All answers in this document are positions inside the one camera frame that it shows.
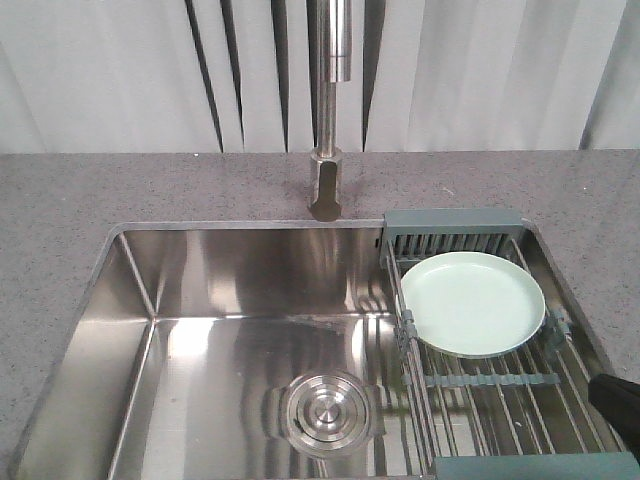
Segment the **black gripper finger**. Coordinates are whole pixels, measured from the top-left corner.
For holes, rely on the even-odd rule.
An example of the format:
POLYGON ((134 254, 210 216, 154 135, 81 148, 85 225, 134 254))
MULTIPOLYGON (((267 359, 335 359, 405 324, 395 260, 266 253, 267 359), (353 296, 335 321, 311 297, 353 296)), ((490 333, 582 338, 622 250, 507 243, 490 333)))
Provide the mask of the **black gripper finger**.
POLYGON ((588 382, 588 399, 630 450, 639 449, 639 384, 598 374, 588 382))

